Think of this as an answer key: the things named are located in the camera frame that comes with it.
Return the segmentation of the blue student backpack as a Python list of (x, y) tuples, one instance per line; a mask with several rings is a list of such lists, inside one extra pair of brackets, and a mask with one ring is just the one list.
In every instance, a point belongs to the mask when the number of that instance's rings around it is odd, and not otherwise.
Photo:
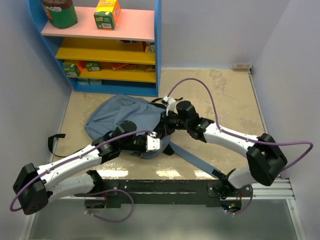
[[(166, 107), (156, 101), (158, 99), (147, 101), (123, 94), (115, 95), (93, 111), (84, 125), (84, 130), (92, 140), (96, 140), (100, 137), (110, 137), (117, 127), (122, 127), (127, 132), (155, 128), (161, 120), (161, 113), (166, 111)], [(161, 154), (176, 154), (214, 178), (214, 173), (221, 173), (219, 169), (171, 142), (171, 136), (161, 133), (159, 137), (159, 151), (142, 152), (137, 148), (128, 148), (125, 151), (132, 156), (148, 160)]]

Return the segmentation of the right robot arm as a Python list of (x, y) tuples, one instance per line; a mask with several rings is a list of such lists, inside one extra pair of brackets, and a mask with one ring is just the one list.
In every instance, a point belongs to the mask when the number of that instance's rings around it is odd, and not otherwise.
[(217, 122), (200, 117), (187, 100), (176, 102), (171, 97), (165, 97), (161, 103), (165, 111), (155, 127), (158, 134), (169, 136), (176, 130), (185, 130), (195, 140), (225, 147), (247, 159), (247, 167), (233, 169), (228, 174), (215, 169), (212, 171), (221, 181), (222, 191), (227, 196), (233, 197), (242, 187), (254, 183), (272, 185), (288, 163), (275, 140), (267, 133), (255, 136), (223, 129)]

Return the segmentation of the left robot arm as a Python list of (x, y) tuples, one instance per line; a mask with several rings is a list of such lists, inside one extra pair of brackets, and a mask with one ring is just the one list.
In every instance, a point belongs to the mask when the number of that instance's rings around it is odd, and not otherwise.
[(151, 130), (138, 130), (132, 121), (124, 121), (115, 130), (58, 161), (40, 166), (24, 165), (13, 184), (15, 197), (10, 211), (32, 215), (49, 202), (68, 195), (99, 196), (104, 183), (97, 173), (75, 175), (118, 158), (122, 151), (149, 151), (152, 134)]

